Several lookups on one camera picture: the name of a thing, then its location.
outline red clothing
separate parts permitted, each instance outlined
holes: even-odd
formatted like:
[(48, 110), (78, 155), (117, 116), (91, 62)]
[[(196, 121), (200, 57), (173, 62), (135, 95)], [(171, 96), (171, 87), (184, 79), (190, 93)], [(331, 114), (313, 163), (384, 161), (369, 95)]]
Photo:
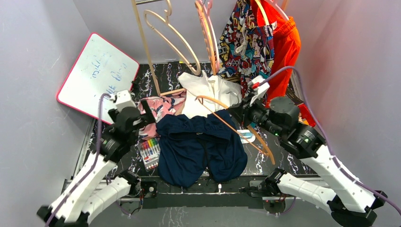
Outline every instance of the red clothing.
[[(284, 66), (295, 65), (301, 50), (301, 40), (292, 17), (288, 17), (289, 20), (285, 21), (273, 6), (264, 0), (260, 2), (266, 12), (269, 23), (277, 21), (277, 28), (273, 31), (274, 63), (271, 68), (271, 73), (273, 74)], [(258, 26), (265, 25), (261, 9), (255, 0), (251, 0), (251, 7)], [(267, 90), (266, 106), (269, 105), (272, 98), (285, 95), (291, 73), (292, 70), (286, 70), (269, 81), (270, 88)]]

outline white drawstring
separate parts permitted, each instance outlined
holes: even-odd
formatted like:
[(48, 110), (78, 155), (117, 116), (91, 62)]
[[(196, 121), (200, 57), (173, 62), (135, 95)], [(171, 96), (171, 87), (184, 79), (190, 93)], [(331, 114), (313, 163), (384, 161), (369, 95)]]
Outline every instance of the white drawstring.
[(242, 27), (242, 36), (244, 37), (244, 40), (242, 41), (241, 45), (235, 49), (235, 53), (241, 55), (245, 54), (246, 47), (248, 45), (248, 41), (246, 40), (246, 35), (248, 34), (248, 31), (246, 30), (245, 25)]

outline pink patterned fabric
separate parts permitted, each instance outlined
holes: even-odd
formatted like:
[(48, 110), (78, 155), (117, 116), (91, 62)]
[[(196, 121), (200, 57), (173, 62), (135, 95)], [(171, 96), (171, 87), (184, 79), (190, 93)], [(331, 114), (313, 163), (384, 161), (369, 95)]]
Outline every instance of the pink patterned fabric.
[[(168, 96), (155, 96), (144, 98), (146, 100), (156, 122), (159, 122), (166, 114), (174, 114), (185, 102), (186, 92), (178, 92)], [(137, 103), (140, 113), (145, 113), (142, 104)], [(149, 140), (156, 137), (156, 124), (149, 124), (139, 131), (139, 138), (142, 140)]]

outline black marble table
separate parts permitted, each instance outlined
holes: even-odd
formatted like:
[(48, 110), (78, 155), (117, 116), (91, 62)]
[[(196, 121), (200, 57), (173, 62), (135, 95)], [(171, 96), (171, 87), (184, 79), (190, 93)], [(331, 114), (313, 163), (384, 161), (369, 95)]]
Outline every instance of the black marble table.
[[(209, 64), (202, 63), (201, 67), (206, 72), (210, 72)], [(178, 83), (178, 76), (180, 76), (183, 72), (190, 73), (190, 70), (185, 64), (179, 63), (164, 63), (164, 64), (154, 64), (155, 73), (158, 77), (158, 82), (160, 86), (161, 92), (166, 92), (173, 89), (181, 88), (180, 84)], [(144, 97), (149, 96), (157, 96), (155, 85), (152, 80), (152, 76), (150, 73), (149, 66), (147, 64), (140, 65), (137, 77), (135, 79), (139, 81), (139, 92), (135, 94), (134, 100), (140, 100)], [(295, 103), (299, 100), (296, 100), (293, 94), (293, 88), (291, 85), (288, 86), (288, 95)], [(90, 138), (90, 145), (87, 150), (87, 155), (89, 152), (94, 151), (96, 149), (96, 132), (97, 132), (97, 124), (92, 131), (92, 136)], [(271, 149), (276, 164), (273, 165), (270, 159), (263, 154), (259, 153), (253, 146), (250, 144), (244, 144), (244, 149), (246, 154), (248, 155), (248, 164), (242, 173), (242, 176), (251, 176), (251, 175), (268, 175), (274, 170), (276, 167), (284, 169), (291, 174), (296, 175), (304, 175), (304, 174), (315, 174), (315, 172), (294, 156), (286, 152), (282, 147), (278, 144), (278, 139), (267, 133), (265, 130), (256, 129), (262, 136), (262, 138), (266, 141), (267, 145)], [(256, 140), (254, 142), (256, 146), (262, 148), (261, 144)], [(109, 177), (114, 177), (115, 175), (119, 174), (122, 170), (130, 169), (132, 172), (137, 173), (140, 176), (157, 176), (157, 170), (153, 170), (147, 172), (144, 168), (144, 164), (141, 160), (141, 156), (139, 151), (136, 147), (132, 147), (131, 151), (126, 154), (121, 161), (116, 165), (116, 167), (109, 173)]]

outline whiteboard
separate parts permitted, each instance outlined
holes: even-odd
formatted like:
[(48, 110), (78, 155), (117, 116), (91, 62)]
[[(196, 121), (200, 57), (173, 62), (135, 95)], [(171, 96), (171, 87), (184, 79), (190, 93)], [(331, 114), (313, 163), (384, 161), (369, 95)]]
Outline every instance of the whiteboard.
[[(138, 69), (138, 62), (92, 33), (57, 93), (57, 100), (98, 119), (100, 96), (130, 89)], [(105, 97), (104, 122), (113, 123), (107, 112), (114, 108), (115, 105)]]

